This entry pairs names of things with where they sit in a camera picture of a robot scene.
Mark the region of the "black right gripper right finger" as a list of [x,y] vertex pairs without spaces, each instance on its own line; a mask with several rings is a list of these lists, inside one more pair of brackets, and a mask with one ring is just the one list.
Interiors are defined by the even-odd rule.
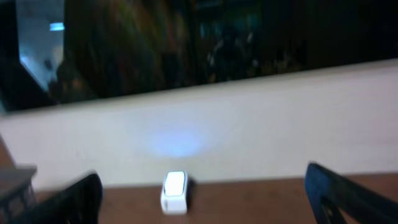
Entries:
[[317,223],[346,223],[344,211],[359,223],[397,223],[397,203],[311,162],[305,191]]

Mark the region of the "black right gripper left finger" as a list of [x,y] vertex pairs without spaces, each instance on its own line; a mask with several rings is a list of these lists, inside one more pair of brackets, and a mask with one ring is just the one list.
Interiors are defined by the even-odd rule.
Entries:
[[16,224],[98,224],[103,200],[100,177],[92,173],[12,219]]

